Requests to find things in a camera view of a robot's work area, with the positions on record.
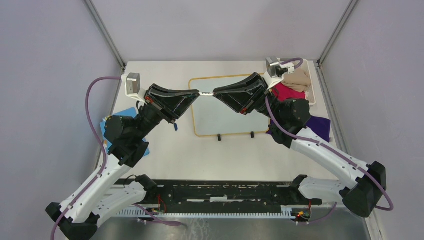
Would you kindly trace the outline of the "yellow framed whiteboard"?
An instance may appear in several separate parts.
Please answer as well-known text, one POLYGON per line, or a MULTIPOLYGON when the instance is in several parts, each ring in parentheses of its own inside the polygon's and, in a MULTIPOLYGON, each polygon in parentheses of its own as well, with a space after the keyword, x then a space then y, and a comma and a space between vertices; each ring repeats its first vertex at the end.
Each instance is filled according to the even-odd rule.
MULTIPOLYGON (((190 90, 211 93, 215 88, 238 83, 248 74, 192 78, 190 90)), ((256 111, 244 116, 213 96, 200 96, 191 105, 194 134, 198 137, 266 133, 270 119, 256 111)))

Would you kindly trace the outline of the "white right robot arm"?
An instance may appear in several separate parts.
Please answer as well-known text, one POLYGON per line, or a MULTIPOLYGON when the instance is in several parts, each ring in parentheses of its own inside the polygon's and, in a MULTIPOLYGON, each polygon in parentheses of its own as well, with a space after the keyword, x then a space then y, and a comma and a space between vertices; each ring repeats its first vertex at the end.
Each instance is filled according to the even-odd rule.
POLYGON ((258 73, 215 88, 213 96, 242 115, 256 111, 268 117, 276 143, 312 159, 335 176, 334 180, 297 177, 288 191, 293 203, 302 204, 307 199, 340 202, 353 214, 367 218, 379 208, 381 198, 388 197, 386 167, 378 161, 369 164, 350 156, 309 128, 311 113, 306 99, 279 100, 258 73))

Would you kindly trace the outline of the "purple cloth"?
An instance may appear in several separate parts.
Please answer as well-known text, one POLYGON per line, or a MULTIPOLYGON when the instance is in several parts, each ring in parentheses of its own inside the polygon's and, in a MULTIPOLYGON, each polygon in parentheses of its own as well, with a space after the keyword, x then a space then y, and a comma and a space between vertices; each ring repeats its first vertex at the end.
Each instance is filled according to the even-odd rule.
MULTIPOLYGON (((311 116, 309 121, 306 123, 306 126, 313 130, 320 138, 330 142, 332 138, 330 137, 331 131, 331 120, 324 117, 311 116)), ((272 138, 278 143, 283 144, 290 142, 292 140, 289 136, 285 135, 279 128, 270 120, 269 129, 266 134, 271 135, 272 138)))

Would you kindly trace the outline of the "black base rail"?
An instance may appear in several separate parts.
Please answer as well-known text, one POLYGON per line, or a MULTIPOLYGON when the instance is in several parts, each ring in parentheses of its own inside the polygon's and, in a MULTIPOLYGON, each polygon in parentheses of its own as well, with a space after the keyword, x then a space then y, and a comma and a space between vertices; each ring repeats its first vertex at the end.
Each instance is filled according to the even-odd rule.
POLYGON ((282 207, 323 203, 304 197, 295 181, 156 179, 155 183, 140 204, 161 204, 167 214, 271 214, 282 207))

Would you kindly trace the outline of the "beige cloth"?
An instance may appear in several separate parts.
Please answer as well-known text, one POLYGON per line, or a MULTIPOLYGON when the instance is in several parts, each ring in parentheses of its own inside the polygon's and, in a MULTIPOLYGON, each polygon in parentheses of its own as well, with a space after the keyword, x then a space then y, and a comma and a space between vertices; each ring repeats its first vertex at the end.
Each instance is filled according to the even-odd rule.
POLYGON ((282 84, 296 92, 307 92, 312 85, 310 75, 303 69, 296 69, 294 73, 285 74, 282 84))

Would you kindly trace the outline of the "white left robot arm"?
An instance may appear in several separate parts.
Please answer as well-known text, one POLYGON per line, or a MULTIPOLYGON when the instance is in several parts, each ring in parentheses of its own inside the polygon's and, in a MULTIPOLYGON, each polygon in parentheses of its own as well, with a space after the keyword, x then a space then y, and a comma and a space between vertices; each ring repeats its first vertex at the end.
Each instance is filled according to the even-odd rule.
POLYGON ((161 121, 173 124, 201 96, 197 89, 170 90, 156 84, 148 89, 126 84, 125 94, 140 103, 138 114, 112 115, 106 120, 104 138, 111 145, 102 150, 103 162, 70 197, 46 208, 54 228, 69 240, 89 240, 123 209, 156 200, 155 182, 146 175, 108 197, 105 194, 144 157, 149 147, 145 137, 161 121))

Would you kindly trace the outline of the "blue whiteboard marker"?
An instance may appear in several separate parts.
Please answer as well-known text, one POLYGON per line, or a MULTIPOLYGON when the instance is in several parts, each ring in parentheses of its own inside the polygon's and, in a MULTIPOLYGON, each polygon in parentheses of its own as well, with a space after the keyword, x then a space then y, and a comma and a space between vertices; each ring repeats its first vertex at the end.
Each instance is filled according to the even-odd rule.
POLYGON ((213 97, 214 93, 213 92, 200 92, 199 96, 200 97, 213 97))

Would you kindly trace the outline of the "white plastic basket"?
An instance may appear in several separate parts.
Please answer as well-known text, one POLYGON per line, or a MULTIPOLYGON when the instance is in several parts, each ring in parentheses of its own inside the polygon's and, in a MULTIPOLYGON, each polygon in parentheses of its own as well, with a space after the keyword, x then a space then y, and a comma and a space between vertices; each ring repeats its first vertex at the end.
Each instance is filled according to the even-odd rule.
POLYGON ((313 86, 312 70, 310 69, 309 62, 306 59, 299 58, 299 57, 288 59, 288 60, 285 60, 285 61, 289 61, 289 60, 293 60, 293 64, 295 65, 295 70, 296 69, 302 69, 309 74, 312 85, 309 87, 308 91, 306 91, 304 93, 306 95, 306 100, 309 101, 309 104, 315 105, 316 104, 315 90, 314 90, 314 86, 313 86))

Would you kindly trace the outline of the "pink cloth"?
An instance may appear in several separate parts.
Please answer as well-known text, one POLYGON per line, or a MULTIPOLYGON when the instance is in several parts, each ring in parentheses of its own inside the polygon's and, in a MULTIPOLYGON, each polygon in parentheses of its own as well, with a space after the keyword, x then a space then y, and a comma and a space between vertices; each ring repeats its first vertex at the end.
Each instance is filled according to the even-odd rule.
POLYGON ((298 92, 281 83, 272 88, 272 93, 280 102, 286 99, 306 99, 306 94, 304 92, 298 92))

